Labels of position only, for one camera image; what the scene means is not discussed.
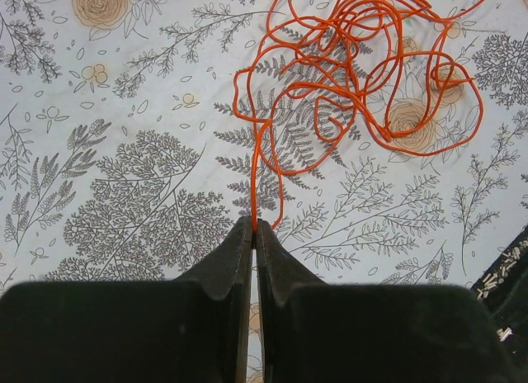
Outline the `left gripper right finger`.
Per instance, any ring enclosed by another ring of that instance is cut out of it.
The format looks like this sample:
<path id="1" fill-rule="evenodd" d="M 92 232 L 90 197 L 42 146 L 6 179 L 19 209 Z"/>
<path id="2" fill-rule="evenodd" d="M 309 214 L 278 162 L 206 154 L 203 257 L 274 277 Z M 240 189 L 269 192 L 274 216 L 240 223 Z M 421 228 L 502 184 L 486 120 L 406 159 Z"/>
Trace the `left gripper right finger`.
<path id="1" fill-rule="evenodd" d="M 328 284 L 255 233 L 267 382 L 518 382 L 492 317 L 461 286 Z"/>

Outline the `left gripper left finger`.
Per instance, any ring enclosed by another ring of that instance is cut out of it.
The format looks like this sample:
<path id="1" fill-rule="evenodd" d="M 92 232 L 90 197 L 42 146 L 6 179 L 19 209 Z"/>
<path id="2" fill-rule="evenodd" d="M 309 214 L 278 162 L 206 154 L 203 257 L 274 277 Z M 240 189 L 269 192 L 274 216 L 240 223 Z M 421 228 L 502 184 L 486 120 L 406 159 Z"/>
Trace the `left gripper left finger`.
<path id="1" fill-rule="evenodd" d="M 243 382 L 252 224 L 171 281 L 13 286 L 1 299 L 4 382 Z"/>

